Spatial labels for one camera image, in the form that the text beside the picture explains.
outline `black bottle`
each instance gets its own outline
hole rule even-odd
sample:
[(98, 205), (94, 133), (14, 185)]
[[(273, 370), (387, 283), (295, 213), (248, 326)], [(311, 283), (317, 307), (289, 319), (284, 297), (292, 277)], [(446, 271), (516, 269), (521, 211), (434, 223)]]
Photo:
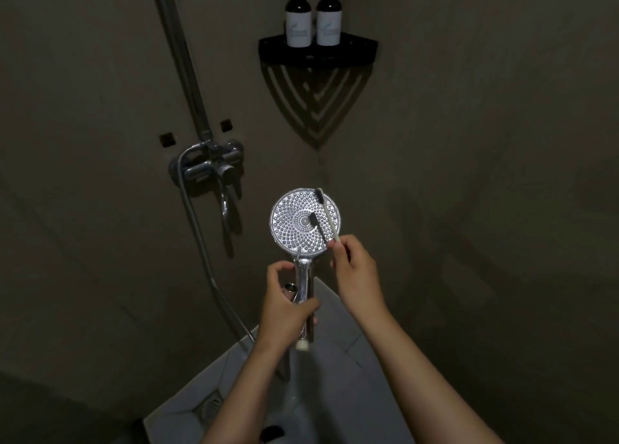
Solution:
[(311, 6), (307, 0), (290, 0), (286, 4), (286, 43), (294, 48), (311, 45)]
[(316, 8), (316, 43), (326, 47), (339, 45), (342, 32), (342, 3), (340, 0), (320, 0)]

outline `tile floor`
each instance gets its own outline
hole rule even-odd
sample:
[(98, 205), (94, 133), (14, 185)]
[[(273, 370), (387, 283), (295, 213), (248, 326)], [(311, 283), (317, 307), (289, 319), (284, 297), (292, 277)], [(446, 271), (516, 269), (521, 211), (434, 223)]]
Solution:
[[(273, 379), (267, 425), (277, 444), (413, 443), (378, 360), (337, 294), (316, 278), (322, 306), (309, 353), (290, 353), (291, 379)], [(219, 389), (230, 392), (252, 343), (245, 337), (144, 420), (151, 444), (198, 444), (204, 429), (192, 410)]]

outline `toothbrush bristles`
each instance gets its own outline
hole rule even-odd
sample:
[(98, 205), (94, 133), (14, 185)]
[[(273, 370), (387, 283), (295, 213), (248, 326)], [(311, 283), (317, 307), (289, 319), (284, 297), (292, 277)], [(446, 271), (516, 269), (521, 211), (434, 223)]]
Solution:
[(321, 188), (317, 188), (314, 190), (314, 196), (316, 197), (316, 201), (321, 205), (324, 205), (324, 194)]

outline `handheld shower head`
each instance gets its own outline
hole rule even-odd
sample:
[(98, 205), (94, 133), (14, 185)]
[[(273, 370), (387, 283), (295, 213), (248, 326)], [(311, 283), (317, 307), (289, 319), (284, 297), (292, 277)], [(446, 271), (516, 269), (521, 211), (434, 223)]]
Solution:
[[(314, 258), (327, 251), (327, 241), (334, 238), (341, 227), (340, 212), (336, 204), (327, 195), (323, 196), (324, 205), (321, 205), (314, 196), (313, 188), (298, 188), (282, 196), (271, 210), (271, 235), (275, 242), (293, 257), (295, 263), (298, 288), (296, 304), (314, 297)], [(329, 211), (335, 233), (329, 225), (325, 211)], [(299, 335), (297, 349), (307, 349), (307, 344), (313, 339), (314, 320), (310, 317)]]

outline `corner shelf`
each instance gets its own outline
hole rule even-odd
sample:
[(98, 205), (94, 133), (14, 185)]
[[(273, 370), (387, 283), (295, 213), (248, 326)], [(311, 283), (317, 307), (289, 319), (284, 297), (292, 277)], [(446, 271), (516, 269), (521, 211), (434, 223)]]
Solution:
[(376, 60), (378, 42), (342, 32), (340, 44), (321, 47), (312, 43), (306, 48), (292, 48), (286, 35), (261, 39), (258, 55), (263, 63), (297, 68), (334, 69), (371, 65)]

